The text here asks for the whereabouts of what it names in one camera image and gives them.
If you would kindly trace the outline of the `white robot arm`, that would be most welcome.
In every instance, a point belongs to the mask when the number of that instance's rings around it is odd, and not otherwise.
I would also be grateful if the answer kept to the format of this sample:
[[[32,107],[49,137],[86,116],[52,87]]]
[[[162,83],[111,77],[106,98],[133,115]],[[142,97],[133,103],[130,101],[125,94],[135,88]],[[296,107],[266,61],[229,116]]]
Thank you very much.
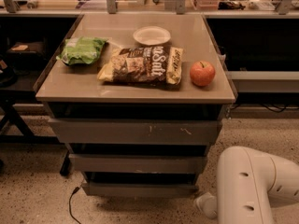
[[[229,147],[218,160],[217,194],[194,200],[218,224],[274,224],[271,206],[299,202],[299,165],[248,147]]]

